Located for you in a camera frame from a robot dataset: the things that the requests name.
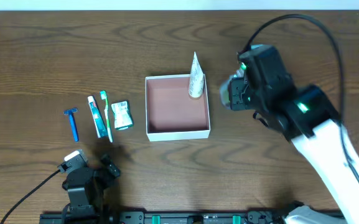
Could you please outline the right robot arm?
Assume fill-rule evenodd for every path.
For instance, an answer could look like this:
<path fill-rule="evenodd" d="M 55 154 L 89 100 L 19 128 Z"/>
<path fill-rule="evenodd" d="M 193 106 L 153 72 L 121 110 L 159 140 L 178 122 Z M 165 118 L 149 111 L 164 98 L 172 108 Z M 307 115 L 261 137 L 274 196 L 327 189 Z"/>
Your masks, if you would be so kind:
<path fill-rule="evenodd" d="M 298 89 L 288 77 L 255 84 L 235 75 L 220 93 L 231 110 L 253 110 L 255 119 L 281 133 L 318 173 L 344 221 L 359 223 L 359 156 L 319 87 Z"/>

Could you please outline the clear pump bottle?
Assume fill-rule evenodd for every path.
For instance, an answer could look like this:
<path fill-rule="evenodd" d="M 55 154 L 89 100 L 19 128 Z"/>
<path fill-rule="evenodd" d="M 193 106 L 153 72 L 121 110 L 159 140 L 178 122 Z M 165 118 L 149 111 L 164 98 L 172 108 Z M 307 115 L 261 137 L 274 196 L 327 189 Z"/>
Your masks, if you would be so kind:
<path fill-rule="evenodd" d="M 226 109 L 230 109 L 230 97 L 229 97 L 229 86 L 230 82 L 235 78 L 243 78 L 244 77 L 244 70 L 242 68 L 239 68 L 234 74 L 230 75 L 226 81 L 224 81 L 220 88 L 220 101 L 222 105 Z"/>

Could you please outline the blue disposable razor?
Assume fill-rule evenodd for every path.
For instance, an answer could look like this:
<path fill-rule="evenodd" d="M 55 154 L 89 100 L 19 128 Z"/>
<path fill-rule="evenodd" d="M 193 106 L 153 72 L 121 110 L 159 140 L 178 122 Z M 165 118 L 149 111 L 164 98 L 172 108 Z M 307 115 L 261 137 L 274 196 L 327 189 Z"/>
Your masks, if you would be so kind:
<path fill-rule="evenodd" d="M 74 115 L 73 115 L 73 114 L 76 113 L 77 111 L 78 111 L 77 108 L 71 108 L 71 109 L 65 110 L 65 111 L 63 112 L 64 115 L 68 116 L 68 118 L 69 118 L 70 127 L 71 127 L 71 130 L 72 130 L 73 139 L 74 139 L 75 142 L 78 142 L 78 141 L 79 141 L 77 126 L 76 126 L 75 118 L 74 118 Z"/>

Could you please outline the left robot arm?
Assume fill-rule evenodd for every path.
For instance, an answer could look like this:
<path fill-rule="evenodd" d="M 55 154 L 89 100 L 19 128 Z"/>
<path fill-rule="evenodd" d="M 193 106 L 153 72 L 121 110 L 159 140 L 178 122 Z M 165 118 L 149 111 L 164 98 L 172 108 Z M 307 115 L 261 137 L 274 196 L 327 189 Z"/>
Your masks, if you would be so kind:
<path fill-rule="evenodd" d="M 104 191 L 110 188 L 121 172 L 108 154 L 100 158 L 101 166 L 94 169 L 80 151 L 63 159 L 58 167 L 67 173 L 62 188 L 70 204 L 62 211 L 62 223 L 112 223 L 109 208 L 104 204 Z"/>

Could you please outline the white floral shampoo tube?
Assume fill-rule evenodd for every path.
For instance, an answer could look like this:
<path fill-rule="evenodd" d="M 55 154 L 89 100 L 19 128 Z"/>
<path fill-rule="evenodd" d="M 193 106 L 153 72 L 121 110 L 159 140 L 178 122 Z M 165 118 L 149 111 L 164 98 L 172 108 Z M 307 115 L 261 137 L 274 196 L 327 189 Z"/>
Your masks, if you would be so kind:
<path fill-rule="evenodd" d="M 192 66 L 189 76 L 189 97 L 197 99 L 203 94 L 205 75 L 198 61 L 197 53 L 193 53 Z"/>

